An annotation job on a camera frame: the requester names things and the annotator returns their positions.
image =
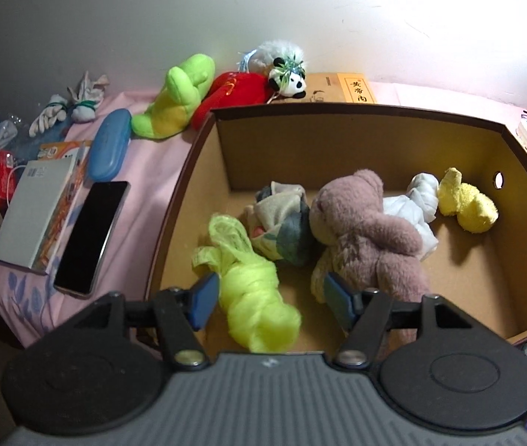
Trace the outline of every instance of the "white fluffy plush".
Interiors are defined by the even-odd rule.
[[[297,62],[303,61],[301,67],[303,70],[307,70],[304,64],[303,49],[286,40],[269,40],[263,42],[249,57],[247,69],[249,72],[268,77],[271,69],[273,69],[273,61],[277,57],[289,57]]]

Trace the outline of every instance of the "black circular pad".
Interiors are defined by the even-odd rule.
[[[494,429],[524,417],[527,357],[491,332],[469,333],[443,330],[390,354],[379,373],[385,392],[407,413],[447,429]]]
[[[16,421],[50,435],[110,429],[156,399],[162,365],[123,336],[72,328],[12,361],[2,392]]]

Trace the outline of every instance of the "white cable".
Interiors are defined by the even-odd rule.
[[[19,166],[16,166],[14,169],[10,171],[10,173],[7,176],[7,183],[6,183],[6,198],[7,198],[7,207],[10,207],[10,179],[12,178],[12,174],[16,169],[25,168],[25,164],[21,164]]]

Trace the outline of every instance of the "green plush toy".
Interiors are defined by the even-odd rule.
[[[214,71],[214,60],[202,53],[170,69],[154,103],[131,119],[133,132],[148,139],[166,139],[182,132],[210,90]]]

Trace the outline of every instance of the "teddy bear ear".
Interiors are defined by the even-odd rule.
[[[360,171],[356,171],[354,176],[365,180],[377,190],[378,194],[383,195],[383,181],[381,181],[381,178],[377,176],[375,171],[371,171],[370,169],[361,169]]]

